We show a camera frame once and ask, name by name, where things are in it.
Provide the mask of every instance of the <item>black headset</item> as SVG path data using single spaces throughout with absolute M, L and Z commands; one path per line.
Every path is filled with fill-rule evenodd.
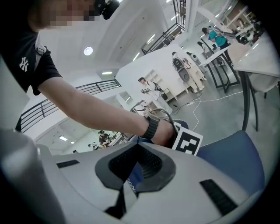
M 90 10 L 87 16 L 84 16 L 84 21 L 94 21 L 95 16 L 102 15 L 104 19 L 109 19 L 119 7 L 118 0 L 95 0 L 94 10 Z

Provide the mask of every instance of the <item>person in blue shirt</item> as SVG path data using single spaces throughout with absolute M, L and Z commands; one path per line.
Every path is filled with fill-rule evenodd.
M 227 39 L 225 37 L 221 36 L 220 33 L 217 34 L 214 30 L 210 31 L 208 28 L 205 28 L 205 27 L 202 28 L 202 32 L 205 35 L 208 34 L 210 40 L 212 42 L 216 43 L 220 47 L 221 50 L 229 46 Z M 226 50 L 224 52 L 224 54 L 226 55 L 227 60 L 231 63 L 231 58 L 229 57 L 228 50 Z

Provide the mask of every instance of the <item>black wristwatch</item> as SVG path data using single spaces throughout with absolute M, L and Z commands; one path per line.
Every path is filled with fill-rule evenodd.
M 145 138 L 145 139 L 152 139 L 158 129 L 158 124 L 160 122 L 160 119 L 156 116 L 149 115 L 146 118 L 146 120 L 149 122 L 149 127 L 148 127 L 147 131 L 145 132 L 145 134 L 140 137 Z

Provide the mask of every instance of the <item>hand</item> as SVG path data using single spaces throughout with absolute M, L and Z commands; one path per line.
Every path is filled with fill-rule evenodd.
M 174 135 L 175 131 L 172 124 L 165 120 L 160 120 L 152 142 L 156 145 L 168 146 L 170 139 L 173 138 Z

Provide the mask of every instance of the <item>ceiling light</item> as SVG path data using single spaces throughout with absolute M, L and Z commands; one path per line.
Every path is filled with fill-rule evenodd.
M 126 102 L 128 102 L 128 101 L 130 100 L 130 98 L 131 98 L 131 96 L 130 96 L 130 97 L 128 97 L 128 99 L 126 100 Z
M 155 36 L 155 34 L 148 40 L 148 44 L 151 42 L 151 40 L 153 39 L 153 37 Z
M 86 56 L 91 55 L 92 52 L 93 52 L 92 47 L 86 47 L 85 50 L 84 50 L 84 54 L 85 54 Z
M 175 15 L 174 17 L 172 17 L 171 20 L 174 20 L 177 16 L 179 16 L 179 14 Z
M 140 52 L 138 52 L 138 54 L 136 54 L 135 58 L 133 59 L 133 61 L 136 60 L 136 58 L 140 55 Z
M 63 141 L 67 141 L 68 140 L 67 138 L 64 138 L 63 136 L 59 136 L 58 138 L 63 140 Z
M 254 46 L 253 49 L 255 49 L 257 47 L 257 45 L 259 45 L 259 44 L 256 44 L 256 46 Z
M 102 75 L 111 75 L 113 72 L 103 72 Z

